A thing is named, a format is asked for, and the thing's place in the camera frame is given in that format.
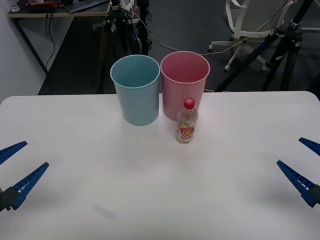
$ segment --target camera stand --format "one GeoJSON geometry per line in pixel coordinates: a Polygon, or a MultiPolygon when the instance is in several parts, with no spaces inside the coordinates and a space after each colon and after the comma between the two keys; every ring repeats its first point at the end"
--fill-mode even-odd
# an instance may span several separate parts
{"type": "Polygon", "coordinates": [[[296,14],[295,18],[286,27],[280,27],[271,32],[265,40],[242,62],[242,65],[235,69],[215,90],[215,92],[223,92],[227,86],[240,74],[242,71],[254,61],[264,50],[266,50],[275,40],[281,38],[280,43],[266,64],[270,71],[266,77],[266,81],[262,87],[262,91],[266,91],[271,81],[287,54],[287,60],[284,68],[284,73],[280,85],[280,91],[287,91],[297,60],[298,52],[302,44],[302,30],[300,28],[301,20],[305,16],[307,10],[312,4],[313,0],[304,0],[301,8],[296,14]]]}
{"type": "MultiPolygon", "coordinates": [[[[145,22],[149,1],[139,0],[137,4],[140,7],[140,18],[145,22]]],[[[113,0],[111,9],[102,23],[96,94],[104,93],[104,81],[106,78],[106,74],[109,74],[110,68],[113,63],[108,63],[108,57],[112,53],[115,60],[118,58],[116,54],[115,43],[113,41],[112,36],[113,23],[119,33],[122,50],[124,52],[128,52],[130,48],[132,54],[148,55],[149,47],[151,44],[148,41],[148,32],[145,26],[143,25],[143,23],[138,22],[138,37],[141,40],[140,50],[139,40],[137,39],[136,34],[134,32],[134,26],[130,12],[126,9],[121,8],[118,0],[113,0]]]]}

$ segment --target chair base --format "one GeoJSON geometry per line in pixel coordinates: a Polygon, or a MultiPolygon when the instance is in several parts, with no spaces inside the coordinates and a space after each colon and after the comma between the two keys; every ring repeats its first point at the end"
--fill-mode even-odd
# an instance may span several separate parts
{"type": "MultiPolygon", "coordinates": [[[[227,65],[224,66],[224,70],[228,72],[230,70],[231,63],[235,60],[235,58],[238,56],[238,54],[241,50],[245,50],[249,54],[254,51],[254,49],[249,45],[249,43],[257,43],[257,41],[254,41],[254,40],[253,41],[247,40],[246,42],[240,42],[239,40],[212,41],[211,44],[209,45],[208,50],[209,50],[209,52],[213,52],[214,46],[231,47],[231,46],[235,45],[234,48],[236,48],[236,50],[235,50],[233,56],[230,58],[227,65]]],[[[262,63],[261,71],[266,71],[267,70],[266,60],[260,55],[257,56],[256,59],[262,63]]]]}

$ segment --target plastic cup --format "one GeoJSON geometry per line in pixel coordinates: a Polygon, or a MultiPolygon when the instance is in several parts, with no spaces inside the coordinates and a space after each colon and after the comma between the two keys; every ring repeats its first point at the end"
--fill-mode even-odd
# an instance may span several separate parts
{"type": "Polygon", "coordinates": [[[177,121],[177,113],[184,107],[186,98],[193,98],[199,109],[210,73],[208,61],[195,52],[177,51],[167,55],[160,66],[164,114],[177,121]]]}
{"type": "Polygon", "coordinates": [[[113,64],[110,76],[128,123],[145,126],[158,117],[159,75],[157,61],[145,55],[129,55],[113,64]]]}

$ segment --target plastic bottle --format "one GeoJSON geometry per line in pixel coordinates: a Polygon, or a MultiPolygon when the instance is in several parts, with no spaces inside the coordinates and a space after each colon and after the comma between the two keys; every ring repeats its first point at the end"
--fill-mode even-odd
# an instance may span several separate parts
{"type": "Polygon", "coordinates": [[[11,1],[11,12],[18,12],[20,11],[20,7],[18,6],[18,4],[16,4],[16,1],[12,0],[11,1]]]}
{"type": "Polygon", "coordinates": [[[177,114],[176,140],[181,144],[188,144],[194,138],[198,110],[195,108],[195,100],[187,98],[184,107],[177,114]]]}

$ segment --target gray floor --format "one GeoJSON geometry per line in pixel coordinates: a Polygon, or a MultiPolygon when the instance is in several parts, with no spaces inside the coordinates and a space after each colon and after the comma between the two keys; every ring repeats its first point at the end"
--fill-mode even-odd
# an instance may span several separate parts
{"type": "MultiPolygon", "coordinates": [[[[297,13],[302,0],[293,4],[286,16],[286,23],[297,13]]],[[[227,41],[231,35],[223,14],[225,0],[150,0],[149,10],[152,21],[148,28],[164,44],[179,49],[206,53],[211,41],[227,41]]],[[[308,10],[302,21],[303,27],[320,28],[320,7],[315,3],[308,10]]],[[[51,81],[46,79],[39,94],[94,94],[98,70],[99,41],[92,32],[91,25],[100,19],[75,18],[63,45],[50,69],[51,81]],[[81,54],[73,49],[81,47],[81,54]]],[[[319,74],[320,68],[320,34],[305,33],[298,55],[289,90],[306,90],[310,82],[319,74]]],[[[266,50],[262,56],[268,60],[275,50],[276,44],[266,50]]],[[[160,62],[170,51],[153,41],[149,55],[160,62]]],[[[224,72],[232,52],[206,56],[211,65],[211,73],[206,88],[214,90],[229,73],[224,72]]],[[[240,64],[247,54],[241,53],[231,70],[240,64]]],[[[266,77],[261,72],[261,64],[255,60],[235,81],[227,91],[260,91],[266,77]]],[[[279,68],[276,78],[269,90],[277,91],[280,86],[284,62],[279,68]]],[[[114,93],[110,79],[105,81],[105,93],[114,93]]]]}
{"type": "MultiPolygon", "coordinates": [[[[231,35],[222,15],[225,10],[224,0],[151,0],[150,11],[153,19],[149,23],[150,30],[164,44],[179,50],[188,50],[205,53],[211,41],[227,41],[231,35]]],[[[295,16],[302,0],[293,4],[286,16],[286,23],[295,16]]],[[[313,3],[302,21],[303,27],[320,28],[320,7],[313,3]]],[[[275,48],[271,47],[262,56],[267,60],[275,48]]],[[[161,46],[154,44],[150,56],[157,61],[170,53],[161,46]]],[[[228,73],[224,66],[229,61],[232,52],[206,56],[211,65],[211,74],[207,80],[206,88],[215,89],[228,73]]],[[[317,76],[320,64],[320,34],[305,33],[302,48],[297,58],[290,90],[305,90],[309,83],[317,76]]],[[[236,60],[231,70],[239,65],[236,60]]],[[[227,88],[227,91],[260,91],[266,77],[260,71],[261,64],[257,60],[246,69],[227,88]]],[[[279,68],[276,78],[271,83],[269,90],[277,91],[280,86],[284,63],[279,68]]]]}

